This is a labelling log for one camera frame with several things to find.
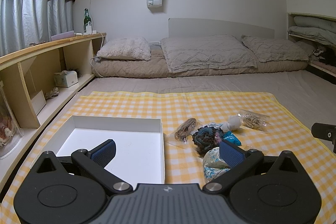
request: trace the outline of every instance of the blue packet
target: blue packet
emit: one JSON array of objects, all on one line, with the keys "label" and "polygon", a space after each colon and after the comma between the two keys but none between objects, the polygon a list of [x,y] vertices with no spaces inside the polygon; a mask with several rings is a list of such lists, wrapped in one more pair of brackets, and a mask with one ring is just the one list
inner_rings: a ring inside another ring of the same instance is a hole
[{"label": "blue packet", "polygon": [[240,142],[240,140],[238,140],[238,138],[231,131],[226,132],[223,135],[222,139],[223,140],[227,140],[230,143],[235,144],[236,146],[241,146],[242,145],[242,143]]}]

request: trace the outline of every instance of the circular cover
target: circular cover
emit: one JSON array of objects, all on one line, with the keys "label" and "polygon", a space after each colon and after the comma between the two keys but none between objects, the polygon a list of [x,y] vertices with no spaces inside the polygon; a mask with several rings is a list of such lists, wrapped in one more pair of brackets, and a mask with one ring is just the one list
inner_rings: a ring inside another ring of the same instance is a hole
[{"label": "circular cover", "polygon": [[14,198],[22,223],[80,224],[104,206],[104,189],[95,181],[67,173],[46,172],[25,180]]},{"label": "circular cover", "polygon": [[236,212],[250,223],[310,223],[320,211],[320,195],[305,176],[251,176],[230,191]]}]

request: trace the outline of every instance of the open white box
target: open white box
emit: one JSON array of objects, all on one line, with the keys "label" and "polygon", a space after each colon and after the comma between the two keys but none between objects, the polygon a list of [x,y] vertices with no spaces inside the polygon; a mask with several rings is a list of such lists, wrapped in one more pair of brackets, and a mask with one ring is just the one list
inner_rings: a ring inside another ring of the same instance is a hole
[{"label": "open white box", "polygon": [[56,156],[91,150],[108,139],[117,147],[105,169],[135,189],[138,183],[163,184],[165,160],[160,119],[71,116],[44,146]]}]

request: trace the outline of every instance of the pink fabric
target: pink fabric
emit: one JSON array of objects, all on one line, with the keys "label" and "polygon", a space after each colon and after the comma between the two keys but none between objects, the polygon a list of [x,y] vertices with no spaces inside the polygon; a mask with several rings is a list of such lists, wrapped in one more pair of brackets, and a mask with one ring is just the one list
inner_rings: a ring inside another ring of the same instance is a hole
[{"label": "pink fabric", "polygon": [[334,66],[326,65],[326,64],[321,63],[321,62],[319,62],[319,61],[313,61],[313,63],[314,63],[315,65],[318,65],[318,66],[321,67],[321,68],[327,69],[328,71],[331,71],[331,72],[333,72],[333,73],[336,74],[336,67],[334,67]]}]

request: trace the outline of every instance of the wall outlet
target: wall outlet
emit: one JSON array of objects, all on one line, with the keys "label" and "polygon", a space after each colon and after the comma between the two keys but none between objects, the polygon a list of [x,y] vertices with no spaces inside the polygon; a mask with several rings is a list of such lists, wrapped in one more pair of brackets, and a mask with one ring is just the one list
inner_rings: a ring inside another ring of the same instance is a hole
[{"label": "wall outlet", "polygon": [[149,46],[160,46],[161,42],[160,41],[153,41],[153,42],[149,42]]}]

